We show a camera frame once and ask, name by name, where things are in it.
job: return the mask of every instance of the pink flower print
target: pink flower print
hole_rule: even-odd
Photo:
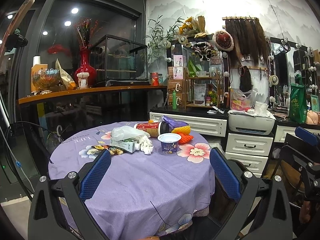
[[[106,132],[106,135],[101,137],[102,140],[110,140],[110,138],[111,138],[111,132]]]
[[[181,151],[177,152],[178,156],[188,157],[187,160],[193,163],[200,163],[204,159],[210,158],[210,146],[206,143],[196,143],[195,146],[191,144],[180,145]]]

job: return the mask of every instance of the floral tablecloth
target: floral tablecloth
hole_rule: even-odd
[[[60,144],[49,163],[51,179],[78,172],[93,161],[107,145],[113,128],[134,126],[138,122],[120,122],[77,133]],[[165,154],[152,138],[151,155],[141,151],[112,156],[111,165],[91,199],[85,201],[93,218],[111,240],[134,240],[162,236],[191,224],[192,216],[209,206],[214,193],[214,170],[210,165],[210,147],[198,133],[176,154]],[[68,215],[69,224],[76,225]]]

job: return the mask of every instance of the blue gripper pad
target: blue gripper pad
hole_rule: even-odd
[[[306,143],[308,143],[312,146],[318,145],[317,136],[314,135],[313,133],[311,133],[301,127],[297,127],[294,133],[298,138],[305,141]]]
[[[241,198],[240,183],[226,163],[225,157],[221,156],[216,149],[212,149],[210,163],[228,197],[238,202]]]
[[[101,154],[97,162],[93,165],[88,174],[81,181],[79,197],[83,202],[87,199],[92,198],[103,176],[106,174],[110,164],[111,154],[108,150],[106,150]]]

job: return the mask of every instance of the green gift bag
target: green gift bag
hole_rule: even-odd
[[[291,84],[289,118],[297,123],[305,123],[307,119],[307,95],[301,75],[296,76],[299,84]]]

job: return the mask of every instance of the silver screw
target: silver screw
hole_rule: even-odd
[[[73,179],[77,174],[73,171],[68,174],[69,179]]]
[[[276,180],[276,181],[281,181],[281,177],[280,177],[279,175],[276,175],[276,176],[275,176],[275,180]]]
[[[41,176],[40,179],[39,179],[39,181],[40,181],[40,182],[44,182],[46,179],[47,179],[46,176]]]
[[[252,177],[252,173],[250,171],[245,171],[244,172],[244,176],[247,178],[251,178]]]

